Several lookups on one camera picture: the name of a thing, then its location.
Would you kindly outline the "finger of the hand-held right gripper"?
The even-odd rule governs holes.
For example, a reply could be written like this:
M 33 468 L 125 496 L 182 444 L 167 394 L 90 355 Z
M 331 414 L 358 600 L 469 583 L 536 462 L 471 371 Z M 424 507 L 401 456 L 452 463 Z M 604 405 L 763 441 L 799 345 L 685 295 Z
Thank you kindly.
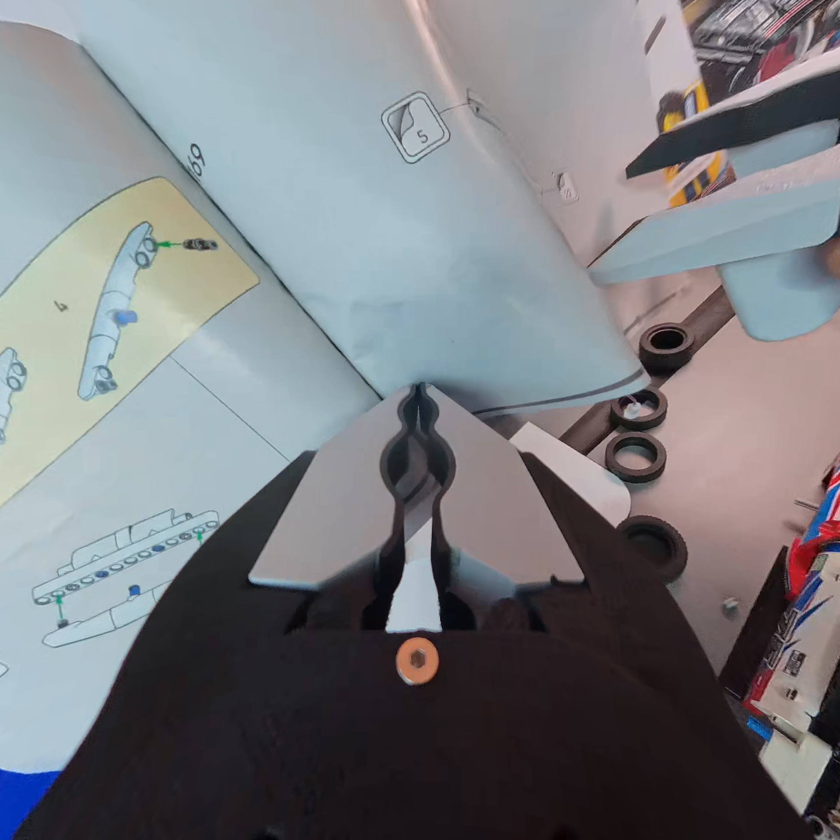
M 661 133 L 625 169 L 627 180 L 839 118 L 839 50 L 733 96 Z
M 783 341 L 838 314 L 838 278 L 819 249 L 838 230 L 838 145 L 816 140 L 759 143 L 749 163 L 785 160 L 639 220 L 589 266 L 599 286 L 717 268 L 745 332 Z

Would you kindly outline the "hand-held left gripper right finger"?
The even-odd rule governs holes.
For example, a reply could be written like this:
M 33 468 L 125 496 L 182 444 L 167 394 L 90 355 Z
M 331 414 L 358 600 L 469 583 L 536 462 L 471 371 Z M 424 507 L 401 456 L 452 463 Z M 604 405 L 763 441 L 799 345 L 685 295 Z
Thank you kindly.
M 515 592 L 584 575 L 516 446 L 422 385 L 422 434 L 439 484 L 433 546 L 452 592 Z

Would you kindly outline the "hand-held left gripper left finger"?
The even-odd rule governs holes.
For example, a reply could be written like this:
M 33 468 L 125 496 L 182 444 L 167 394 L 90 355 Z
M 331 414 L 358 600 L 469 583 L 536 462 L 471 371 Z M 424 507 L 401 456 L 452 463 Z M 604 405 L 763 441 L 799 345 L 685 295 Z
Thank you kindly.
M 316 591 L 403 543 L 417 386 L 399 388 L 313 457 L 249 573 L 253 585 Z

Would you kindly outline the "building instruction booklet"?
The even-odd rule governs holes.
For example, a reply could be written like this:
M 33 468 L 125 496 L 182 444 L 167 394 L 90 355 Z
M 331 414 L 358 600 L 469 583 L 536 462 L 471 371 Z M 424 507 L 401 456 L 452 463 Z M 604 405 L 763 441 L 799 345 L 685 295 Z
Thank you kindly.
M 400 385 L 645 373 L 414 2 L 2 20 L 2 779 L 47 778 L 219 526 Z

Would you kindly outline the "grey desk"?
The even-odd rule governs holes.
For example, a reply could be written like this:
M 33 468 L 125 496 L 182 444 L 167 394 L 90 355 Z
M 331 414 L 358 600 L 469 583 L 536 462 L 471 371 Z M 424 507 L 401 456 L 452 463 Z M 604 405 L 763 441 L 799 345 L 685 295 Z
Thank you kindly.
M 795 504 L 818 501 L 838 454 L 838 315 L 781 342 L 750 338 L 712 269 L 609 287 L 607 300 L 633 348 L 656 322 L 703 311 L 717 330 L 659 388 L 665 421 L 652 431 L 667 449 L 664 474 L 628 485 L 631 513 L 661 518 L 686 541 L 688 564 L 671 591 L 719 672 L 737 642 L 781 547 L 809 521 Z M 721 602 L 740 600 L 728 620 Z

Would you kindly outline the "printed toy set box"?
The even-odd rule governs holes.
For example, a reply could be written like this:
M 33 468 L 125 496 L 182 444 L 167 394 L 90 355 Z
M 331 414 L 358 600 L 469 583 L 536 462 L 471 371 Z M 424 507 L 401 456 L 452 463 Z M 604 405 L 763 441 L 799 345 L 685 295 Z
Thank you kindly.
M 700 77 L 662 93 L 656 116 L 660 133 L 838 49 L 838 1 L 680 5 Z

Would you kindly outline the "black toy tyre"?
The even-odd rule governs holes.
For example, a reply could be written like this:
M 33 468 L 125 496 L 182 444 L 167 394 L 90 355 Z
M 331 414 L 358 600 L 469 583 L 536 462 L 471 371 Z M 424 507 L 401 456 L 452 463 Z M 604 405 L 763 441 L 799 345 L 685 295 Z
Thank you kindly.
M 691 329 L 677 322 L 656 324 L 642 333 L 638 358 L 651 375 L 671 375 L 692 359 L 696 337 Z
M 649 386 L 613 400 L 610 404 L 610 424 L 628 431 L 647 432 L 663 424 L 668 408 L 665 394 Z
M 626 484 L 644 485 L 664 474 L 667 449 L 650 434 L 624 432 L 609 439 L 603 463 L 608 472 Z
M 616 531 L 647 557 L 666 585 L 675 583 L 686 570 L 689 558 L 686 541 L 667 521 L 646 515 L 630 516 L 616 526 Z

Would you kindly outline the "blue cloth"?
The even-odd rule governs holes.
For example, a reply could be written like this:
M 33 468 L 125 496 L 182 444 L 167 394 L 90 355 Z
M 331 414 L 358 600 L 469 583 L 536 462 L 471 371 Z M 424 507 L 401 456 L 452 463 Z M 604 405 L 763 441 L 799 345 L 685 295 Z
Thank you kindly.
M 59 770 L 21 773 L 1 769 L 1 839 L 14 836 L 59 776 Z

